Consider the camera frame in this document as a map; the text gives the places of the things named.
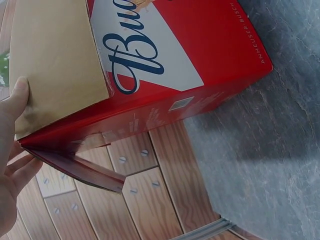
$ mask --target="wooden plank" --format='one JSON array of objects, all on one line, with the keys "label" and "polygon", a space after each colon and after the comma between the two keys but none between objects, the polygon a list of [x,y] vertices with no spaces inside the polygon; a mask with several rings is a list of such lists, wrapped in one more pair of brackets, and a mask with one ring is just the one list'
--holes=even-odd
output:
[{"label": "wooden plank", "polygon": [[44,198],[76,190],[71,177],[45,163],[36,174],[36,179]]},{"label": "wooden plank", "polygon": [[17,198],[17,207],[32,239],[59,240],[34,177]]},{"label": "wooden plank", "polygon": [[76,191],[44,201],[61,239],[97,239]]},{"label": "wooden plank", "polygon": [[149,133],[184,232],[219,219],[212,210],[183,122],[162,126]]},{"label": "wooden plank", "polygon": [[182,234],[158,167],[129,176],[123,195],[143,240],[168,240]]},{"label": "wooden plank", "polygon": [[8,239],[10,240],[31,240],[19,212],[17,213],[17,216],[16,216],[16,222],[13,228],[7,233],[7,236],[8,236]]},{"label": "wooden plank", "polygon": [[147,133],[127,137],[108,146],[114,170],[131,175],[155,167],[158,163]]},{"label": "wooden plank", "polygon": [[224,231],[217,236],[209,238],[208,240],[242,240],[242,239],[229,231]]},{"label": "wooden plank", "polygon": [[12,23],[15,15],[17,0],[8,0],[0,30],[0,54],[10,49]]},{"label": "wooden plank", "polygon": [[[112,170],[106,147],[77,154]],[[126,203],[121,195],[75,181],[84,209],[100,240],[139,240]]]},{"label": "wooden plank", "polygon": [[80,158],[98,164],[104,168],[112,170],[112,164],[109,158],[107,148],[105,146],[97,147],[91,150],[78,152],[76,154]]}]

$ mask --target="finger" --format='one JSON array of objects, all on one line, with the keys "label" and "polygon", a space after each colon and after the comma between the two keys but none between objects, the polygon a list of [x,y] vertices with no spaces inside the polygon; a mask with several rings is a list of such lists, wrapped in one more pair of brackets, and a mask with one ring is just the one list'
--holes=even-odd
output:
[{"label": "finger", "polygon": [[14,142],[15,120],[26,107],[29,96],[28,81],[20,77],[12,94],[0,101],[0,174],[3,174]]},{"label": "finger", "polygon": [[11,177],[17,170],[27,165],[33,158],[34,156],[29,154],[8,165],[4,171],[4,175]]},{"label": "finger", "polygon": [[0,102],[0,111],[6,113],[15,121],[25,110],[29,97],[29,84],[25,77],[19,77],[11,96]]},{"label": "finger", "polygon": [[43,162],[33,158],[25,166],[17,170],[12,176],[11,180],[13,181],[17,194],[30,182],[30,180],[39,172],[43,165]]},{"label": "finger", "polygon": [[21,147],[20,143],[18,141],[14,141],[8,160],[10,161],[11,159],[21,154],[23,151],[24,149]]}]

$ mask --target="cardboard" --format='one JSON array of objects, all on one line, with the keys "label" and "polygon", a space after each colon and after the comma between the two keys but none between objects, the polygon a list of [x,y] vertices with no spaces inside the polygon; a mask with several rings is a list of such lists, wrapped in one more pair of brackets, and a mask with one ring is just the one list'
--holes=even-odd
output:
[{"label": "cardboard", "polygon": [[[114,96],[19,141],[60,171],[97,187],[120,192],[123,178],[101,171],[105,183],[92,182],[90,172],[96,168],[82,165],[89,168],[87,172],[76,171],[83,163],[76,152],[211,111],[272,70],[259,36],[236,0],[87,0],[87,4],[96,48]],[[77,57],[71,61],[70,56],[71,65],[82,69],[83,65],[76,66]],[[31,92],[42,85],[39,81],[31,83]],[[71,89],[69,81],[61,84],[62,92]],[[75,95],[66,94],[59,101],[82,101],[86,88],[72,90]],[[50,115],[59,112],[51,104],[46,110]],[[35,112],[34,120],[38,118],[41,114]]]},{"label": "cardboard", "polygon": [[17,138],[109,98],[86,0],[18,0],[10,86],[28,78],[30,96]]}]

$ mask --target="hand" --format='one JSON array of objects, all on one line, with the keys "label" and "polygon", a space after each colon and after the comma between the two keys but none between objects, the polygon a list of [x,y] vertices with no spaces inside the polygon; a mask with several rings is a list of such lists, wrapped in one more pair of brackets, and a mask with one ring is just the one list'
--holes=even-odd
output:
[{"label": "hand", "polygon": [[20,77],[11,96],[0,102],[0,236],[14,226],[17,196],[42,166],[42,162],[30,154],[8,165],[23,152],[20,144],[14,141],[15,121],[26,108],[28,97],[28,81]]}]

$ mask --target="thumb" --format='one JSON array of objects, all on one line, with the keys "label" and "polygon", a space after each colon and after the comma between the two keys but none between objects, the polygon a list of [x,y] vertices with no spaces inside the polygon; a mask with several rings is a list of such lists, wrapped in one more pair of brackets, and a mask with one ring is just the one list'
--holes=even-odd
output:
[{"label": "thumb", "polygon": [[25,110],[29,97],[29,84],[25,77],[19,77],[12,90],[11,96],[0,102],[0,111],[16,120]]}]

